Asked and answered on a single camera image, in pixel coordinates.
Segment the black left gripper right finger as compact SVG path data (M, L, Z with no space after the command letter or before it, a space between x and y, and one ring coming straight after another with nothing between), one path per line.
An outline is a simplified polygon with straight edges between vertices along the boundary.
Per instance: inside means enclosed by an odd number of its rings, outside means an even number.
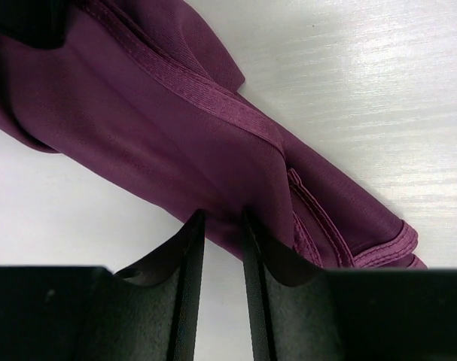
M255 360L339 360L341 336L323 269L243 214L243 268Z

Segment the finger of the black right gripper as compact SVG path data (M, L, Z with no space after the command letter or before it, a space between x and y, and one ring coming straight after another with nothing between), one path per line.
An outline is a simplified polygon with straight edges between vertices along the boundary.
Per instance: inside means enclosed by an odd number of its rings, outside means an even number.
M96 33L77 6L86 1L0 1L0 45L19 43L54 50L65 43L96 43Z

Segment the purple satin napkin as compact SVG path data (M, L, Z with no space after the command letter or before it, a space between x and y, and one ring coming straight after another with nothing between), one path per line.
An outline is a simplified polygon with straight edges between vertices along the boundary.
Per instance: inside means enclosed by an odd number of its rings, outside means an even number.
M322 268L422 268L416 231L239 94L244 75L183 1L86 1L96 43L0 45L0 130L61 153L242 254L249 209Z

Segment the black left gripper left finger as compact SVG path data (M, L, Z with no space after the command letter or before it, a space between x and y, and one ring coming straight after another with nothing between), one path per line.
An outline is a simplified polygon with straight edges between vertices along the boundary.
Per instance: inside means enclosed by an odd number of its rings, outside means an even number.
M115 274L98 270L82 360L192 360L205 246L196 211L155 250Z

